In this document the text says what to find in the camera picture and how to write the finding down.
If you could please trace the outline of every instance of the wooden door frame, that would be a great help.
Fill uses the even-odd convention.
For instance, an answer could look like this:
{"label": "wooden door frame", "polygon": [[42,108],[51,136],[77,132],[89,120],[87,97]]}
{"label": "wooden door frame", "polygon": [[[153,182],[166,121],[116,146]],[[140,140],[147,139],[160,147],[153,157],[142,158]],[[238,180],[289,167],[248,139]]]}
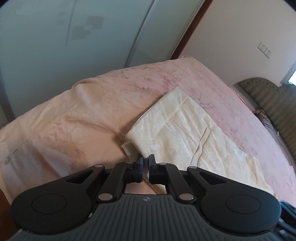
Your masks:
{"label": "wooden door frame", "polygon": [[206,11],[209,9],[212,2],[213,2],[213,0],[205,0],[203,5],[201,6],[200,10],[197,12],[196,16],[194,17],[189,28],[187,29],[186,33],[184,34],[183,38],[181,39],[180,43],[176,47],[176,50],[173,53],[171,59],[179,58],[183,49],[185,48],[186,44],[188,43],[188,41],[191,38],[192,34],[194,33],[196,27],[199,25],[201,19],[205,15]]}

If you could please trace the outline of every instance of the bed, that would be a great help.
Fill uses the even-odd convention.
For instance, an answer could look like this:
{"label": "bed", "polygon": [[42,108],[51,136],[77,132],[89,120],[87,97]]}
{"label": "bed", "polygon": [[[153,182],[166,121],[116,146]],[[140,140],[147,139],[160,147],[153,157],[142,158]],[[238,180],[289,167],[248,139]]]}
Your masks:
{"label": "bed", "polygon": [[[179,86],[245,153],[259,159],[279,199],[296,205],[296,177],[240,96],[192,57],[115,70],[81,80],[0,130],[0,188],[21,192],[95,164],[127,159],[125,135],[165,93]],[[128,192],[154,193],[143,183]]]}

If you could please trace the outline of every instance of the electrical outlet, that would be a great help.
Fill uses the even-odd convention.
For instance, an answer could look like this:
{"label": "electrical outlet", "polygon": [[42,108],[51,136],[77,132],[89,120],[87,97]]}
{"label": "electrical outlet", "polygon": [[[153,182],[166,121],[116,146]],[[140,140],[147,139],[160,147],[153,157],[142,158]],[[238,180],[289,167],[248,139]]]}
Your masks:
{"label": "electrical outlet", "polygon": [[265,51],[264,51],[264,54],[267,56],[267,58],[270,58],[271,57],[271,51],[269,48],[267,48]]}
{"label": "electrical outlet", "polygon": [[261,42],[258,46],[258,49],[260,49],[264,53],[265,50],[267,49],[267,46]]}

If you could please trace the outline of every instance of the pink bedspread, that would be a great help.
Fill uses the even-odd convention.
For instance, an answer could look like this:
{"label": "pink bedspread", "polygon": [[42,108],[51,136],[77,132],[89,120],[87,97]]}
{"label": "pink bedspread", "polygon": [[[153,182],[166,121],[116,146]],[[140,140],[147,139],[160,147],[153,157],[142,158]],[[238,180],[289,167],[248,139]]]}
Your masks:
{"label": "pink bedspread", "polygon": [[0,188],[8,201],[88,166],[109,168],[124,160],[125,134],[175,86],[201,105],[241,150],[259,159],[266,182],[280,199],[296,205],[295,172],[280,147],[236,92],[191,57],[82,80],[3,128]]}

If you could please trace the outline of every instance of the wall socket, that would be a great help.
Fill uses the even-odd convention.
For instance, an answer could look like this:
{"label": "wall socket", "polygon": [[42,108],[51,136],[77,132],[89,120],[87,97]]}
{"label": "wall socket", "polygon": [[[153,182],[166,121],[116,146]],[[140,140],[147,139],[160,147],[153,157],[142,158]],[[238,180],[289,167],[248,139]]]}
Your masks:
{"label": "wall socket", "polygon": [[271,57],[271,51],[269,48],[267,48],[265,51],[264,51],[264,54],[267,56],[267,58],[270,58]]}
{"label": "wall socket", "polygon": [[267,49],[267,46],[264,43],[260,43],[258,45],[258,49],[260,49],[263,53],[265,52],[265,50]]}

